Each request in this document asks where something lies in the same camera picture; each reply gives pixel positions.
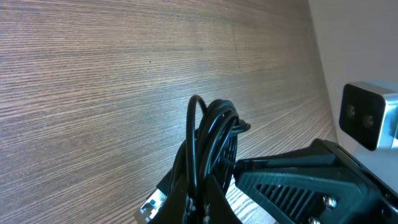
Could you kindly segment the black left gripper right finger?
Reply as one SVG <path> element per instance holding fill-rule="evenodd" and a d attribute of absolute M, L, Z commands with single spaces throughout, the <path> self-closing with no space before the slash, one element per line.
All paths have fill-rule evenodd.
<path fill-rule="evenodd" d="M 205 222 L 209 224 L 242 224 L 231 209 L 214 175 L 205 180 Z"/>

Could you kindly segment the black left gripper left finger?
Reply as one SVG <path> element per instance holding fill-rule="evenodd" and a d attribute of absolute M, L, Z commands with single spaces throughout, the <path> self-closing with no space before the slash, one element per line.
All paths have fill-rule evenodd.
<path fill-rule="evenodd" d="M 185 174 L 180 175 L 177 183 L 169 190 L 171 174 L 166 174 L 156 187 L 165 194 L 166 199 L 149 224 L 185 224 L 187 222 L 188 183 Z"/>

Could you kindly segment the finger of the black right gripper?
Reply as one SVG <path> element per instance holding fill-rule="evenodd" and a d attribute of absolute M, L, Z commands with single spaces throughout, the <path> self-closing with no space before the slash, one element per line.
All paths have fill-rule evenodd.
<path fill-rule="evenodd" d="M 397 223 L 397 193 L 331 141 L 241 159 L 234 178 L 279 223 Z"/>

